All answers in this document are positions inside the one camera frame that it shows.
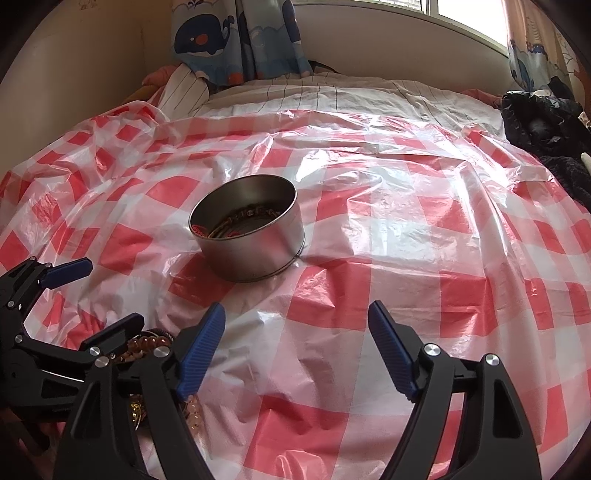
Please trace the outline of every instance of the metal screw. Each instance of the metal screw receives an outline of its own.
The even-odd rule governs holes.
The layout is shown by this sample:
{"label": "metal screw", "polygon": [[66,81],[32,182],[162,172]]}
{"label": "metal screw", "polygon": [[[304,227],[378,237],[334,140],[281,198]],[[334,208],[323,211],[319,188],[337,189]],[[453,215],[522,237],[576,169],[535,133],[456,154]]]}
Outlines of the metal screw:
{"label": "metal screw", "polygon": [[168,348],[165,345],[158,346],[154,349],[154,356],[156,356],[158,358],[164,358],[165,356],[168,356],[169,353],[170,353],[170,348]]}
{"label": "metal screw", "polygon": [[105,356],[100,356],[95,360],[95,366],[98,368],[104,368],[109,365],[109,358]]}
{"label": "metal screw", "polygon": [[441,349],[435,343],[428,343],[423,347],[425,353],[429,356],[437,356],[441,353]]}
{"label": "metal screw", "polygon": [[494,353],[489,353],[486,357],[484,357],[484,360],[486,360],[487,364],[492,365],[493,367],[496,367],[501,363],[499,357],[497,357]]}

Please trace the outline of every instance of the black fabric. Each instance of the black fabric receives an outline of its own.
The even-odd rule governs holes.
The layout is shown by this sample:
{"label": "black fabric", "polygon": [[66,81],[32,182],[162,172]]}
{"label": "black fabric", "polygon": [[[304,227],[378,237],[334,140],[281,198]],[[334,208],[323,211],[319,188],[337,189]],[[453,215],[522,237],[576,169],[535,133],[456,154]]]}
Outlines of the black fabric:
{"label": "black fabric", "polygon": [[528,92],[506,93],[501,102],[509,142],[538,157],[569,196],[591,212],[591,175],[581,160],[583,152],[591,153],[591,132],[579,120],[582,112],[573,100]]}

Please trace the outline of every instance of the red and white checkered plastic sheet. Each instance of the red and white checkered plastic sheet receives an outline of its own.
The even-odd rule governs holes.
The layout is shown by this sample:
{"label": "red and white checkered plastic sheet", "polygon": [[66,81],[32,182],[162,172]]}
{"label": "red and white checkered plastic sheet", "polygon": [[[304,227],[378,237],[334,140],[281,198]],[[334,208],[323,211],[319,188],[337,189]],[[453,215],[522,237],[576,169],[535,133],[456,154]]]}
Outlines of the red and white checkered plastic sheet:
{"label": "red and white checkered plastic sheet", "polygon": [[[277,277],[231,284],[207,269],[187,218],[253,173],[297,186],[306,247]],[[590,216],[477,128],[311,111],[168,122],[135,102],[78,125],[0,193],[2,271],[31,254],[95,264],[44,293],[27,319],[37,339],[75,348],[132,312],[176,333],[222,302],[226,333],[199,392],[216,478],[378,479],[412,405],[366,328],[377,299],[451,355],[501,356],[545,478],[590,420]]]}

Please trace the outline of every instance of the cartoon whale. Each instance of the cartoon whale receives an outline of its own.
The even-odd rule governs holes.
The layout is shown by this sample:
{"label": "cartoon whale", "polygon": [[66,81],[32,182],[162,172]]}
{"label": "cartoon whale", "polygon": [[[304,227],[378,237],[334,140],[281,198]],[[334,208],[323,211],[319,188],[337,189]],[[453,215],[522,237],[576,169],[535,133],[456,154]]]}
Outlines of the cartoon whale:
{"label": "cartoon whale", "polygon": [[[174,37],[174,51],[176,53],[199,53],[206,51],[214,55],[218,50],[223,50],[230,38],[230,25],[234,23],[234,17],[229,16],[220,25],[219,19],[212,14],[201,14],[189,18],[178,29]],[[223,29],[228,34],[223,36]]]}
{"label": "cartoon whale", "polygon": [[281,6],[281,11],[283,13],[283,21],[285,22],[285,28],[287,29],[287,34],[290,36],[290,40],[292,43],[301,40],[300,36],[300,29],[296,23],[296,11],[294,9],[291,0],[285,0],[283,5]]}

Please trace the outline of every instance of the window sill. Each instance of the window sill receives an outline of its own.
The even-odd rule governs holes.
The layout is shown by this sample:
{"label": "window sill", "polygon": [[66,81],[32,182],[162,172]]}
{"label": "window sill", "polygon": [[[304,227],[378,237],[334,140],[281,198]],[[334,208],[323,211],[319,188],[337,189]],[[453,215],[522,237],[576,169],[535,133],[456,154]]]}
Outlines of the window sill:
{"label": "window sill", "polygon": [[448,28],[462,35],[465,35],[483,45],[496,50],[498,53],[508,57],[507,47],[501,45],[497,41],[490,37],[468,27],[467,25],[456,22],[451,18],[442,17],[441,15],[427,15],[423,11],[414,10],[408,7],[401,7],[398,5],[391,5],[376,0],[293,0],[294,5],[337,5],[342,7],[358,7],[358,8],[372,8],[375,10],[381,10],[385,12],[392,12],[400,15],[406,15],[408,17],[417,18],[424,20],[425,22],[431,22],[440,27]]}

